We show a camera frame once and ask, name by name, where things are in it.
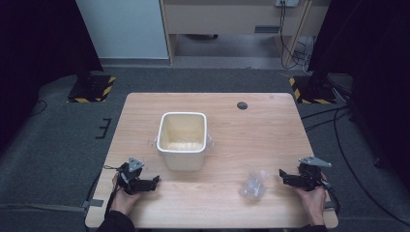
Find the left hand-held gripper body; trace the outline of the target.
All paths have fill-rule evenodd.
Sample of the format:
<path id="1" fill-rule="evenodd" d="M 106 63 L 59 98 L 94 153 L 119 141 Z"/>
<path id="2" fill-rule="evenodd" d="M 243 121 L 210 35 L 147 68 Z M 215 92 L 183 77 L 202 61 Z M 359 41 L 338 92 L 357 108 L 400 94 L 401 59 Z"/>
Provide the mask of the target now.
<path id="1" fill-rule="evenodd" d="M 129 158 L 128 162 L 124 162 L 118 169 L 117 184 L 127 194 L 136 194 L 141 192 L 143 186 L 152 185 L 152 180 L 141 180 L 139 175 L 142 172 L 144 163 L 134 158 Z"/>

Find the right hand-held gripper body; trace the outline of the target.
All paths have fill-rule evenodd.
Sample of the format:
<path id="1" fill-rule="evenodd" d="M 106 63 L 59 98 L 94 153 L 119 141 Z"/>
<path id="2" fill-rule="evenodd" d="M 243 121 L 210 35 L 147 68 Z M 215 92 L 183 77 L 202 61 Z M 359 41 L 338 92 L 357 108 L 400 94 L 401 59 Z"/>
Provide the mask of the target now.
<path id="1" fill-rule="evenodd" d="M 327 182 L 322 177 L 322 167 L 331 167 L 332 165 L 317 157 L 306 157 L 299 159 L 298 166 L 299 176 L 292 176 L 293 181 L 300 183 L 300 188 L 305 191 L 311 191 L 316 187 L 327 186 Z"/>

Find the clear plastic bag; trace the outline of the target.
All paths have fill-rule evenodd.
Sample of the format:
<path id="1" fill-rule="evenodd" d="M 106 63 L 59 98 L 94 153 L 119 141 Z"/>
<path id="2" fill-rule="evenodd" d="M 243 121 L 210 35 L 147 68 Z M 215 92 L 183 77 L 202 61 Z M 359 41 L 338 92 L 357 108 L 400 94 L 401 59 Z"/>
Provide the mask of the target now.
<path id="1" fill-rule="evenodd" d="M 259 201 L 266 192 L 265 182 L 268 178 L 265 170 L 251 171 L 242 183 L 239 194 L 247 200 Z"/>

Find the white square plastic bin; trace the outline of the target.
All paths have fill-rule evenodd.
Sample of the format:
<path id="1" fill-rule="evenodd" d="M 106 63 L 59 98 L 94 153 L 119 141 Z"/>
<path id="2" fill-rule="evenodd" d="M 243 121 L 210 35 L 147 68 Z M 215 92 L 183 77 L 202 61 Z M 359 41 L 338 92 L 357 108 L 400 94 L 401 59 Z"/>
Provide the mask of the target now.
<path id="1" fill-rule="evenodd" d="M 164 113 L 156 146 L 168 169 L 200 170 L 208 146 L 207 116 L 201 112 Z"/>

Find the person's left hand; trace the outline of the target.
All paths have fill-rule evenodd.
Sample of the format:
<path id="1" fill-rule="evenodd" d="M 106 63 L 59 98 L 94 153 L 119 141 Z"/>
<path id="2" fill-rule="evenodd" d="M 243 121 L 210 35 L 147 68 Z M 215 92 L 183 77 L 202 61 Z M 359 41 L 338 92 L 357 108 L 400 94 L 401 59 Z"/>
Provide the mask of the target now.
<path id="1" fill-rule="evenodd" d="M 118 174 L 115 174 L 112 178 L 113 185 L 113 199 L 110 210 L 120 212 L 125 216 L 128 216 L 135 206 L 138 199 L 142 196 L 141 193 L 127 194 L 125 191 L 117 185 Z"/>

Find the person's right hand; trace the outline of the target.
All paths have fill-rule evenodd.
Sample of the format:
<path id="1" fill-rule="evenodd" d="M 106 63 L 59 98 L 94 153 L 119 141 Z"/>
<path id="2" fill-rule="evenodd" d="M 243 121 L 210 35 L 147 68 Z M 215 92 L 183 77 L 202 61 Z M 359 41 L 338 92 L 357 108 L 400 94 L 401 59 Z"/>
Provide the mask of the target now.
<path id="1" fill-rule="evenodd" d="M 302 188 L 293 188 L 293 190 L 301 198 L 309 224 L 312 226 L 324 225 L 323 211 L 326 200 L 326 190 L 324 187 L 317 187 L 311 191 L 305 191 Z"/>

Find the black stand base striped tape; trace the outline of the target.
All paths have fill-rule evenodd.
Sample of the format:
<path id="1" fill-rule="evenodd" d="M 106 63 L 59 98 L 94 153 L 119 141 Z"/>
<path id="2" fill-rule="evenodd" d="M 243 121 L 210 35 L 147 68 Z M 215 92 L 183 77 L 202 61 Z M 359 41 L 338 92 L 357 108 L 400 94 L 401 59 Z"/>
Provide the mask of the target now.
<path id="1" fill-rule="evenodd" d="M 333 88 L 314 76 L 295 75 L 289 78 L 297 103 L 336 103 Z"/>
<path id="2" fill-rule="evenodd" d="M 68 94 L 68 102 L 104 102 L 114 81 L 115 77 L 111 75 L 91 75 L 86 80 L 79 79 Z"/>

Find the black curtain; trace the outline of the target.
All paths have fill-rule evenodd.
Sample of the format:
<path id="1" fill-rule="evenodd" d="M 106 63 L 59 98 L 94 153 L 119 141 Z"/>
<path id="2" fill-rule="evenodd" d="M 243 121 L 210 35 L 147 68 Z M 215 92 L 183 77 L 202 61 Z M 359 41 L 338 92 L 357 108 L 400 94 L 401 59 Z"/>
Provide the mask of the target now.
<path id="1" fill-rule="evenodd" d="M 75 0 L 0 0 L 0 152 L 44 85 L 101 68 Z"/>
<path id="2" fill-rule="evenodd" d="M 410 190 L 410 0 L 331 0 L 309 68 L 353 77 L 358 126 Z"/>

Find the white partition panel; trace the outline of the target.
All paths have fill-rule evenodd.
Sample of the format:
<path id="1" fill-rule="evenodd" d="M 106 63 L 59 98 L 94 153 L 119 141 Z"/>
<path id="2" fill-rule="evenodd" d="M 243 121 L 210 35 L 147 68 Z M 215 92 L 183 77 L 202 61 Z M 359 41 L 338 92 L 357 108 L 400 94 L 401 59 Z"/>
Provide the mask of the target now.
<path id="1" fill-rule="evenodd" d="M 76 0 L 100 58 L 167 59 L 160 0 Z"/>

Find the grey wall socket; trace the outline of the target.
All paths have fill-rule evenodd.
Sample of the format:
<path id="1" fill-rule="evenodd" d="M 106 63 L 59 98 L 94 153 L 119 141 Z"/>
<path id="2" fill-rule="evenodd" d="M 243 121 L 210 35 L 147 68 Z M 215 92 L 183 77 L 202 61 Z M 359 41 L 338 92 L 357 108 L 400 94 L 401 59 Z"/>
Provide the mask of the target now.
<path id="1" fill-rule="evenodd" d="M 299 4 L 299 0 L 276 0 L 275 1 L 276 7 L 296 8 L 298 4 Z"/>

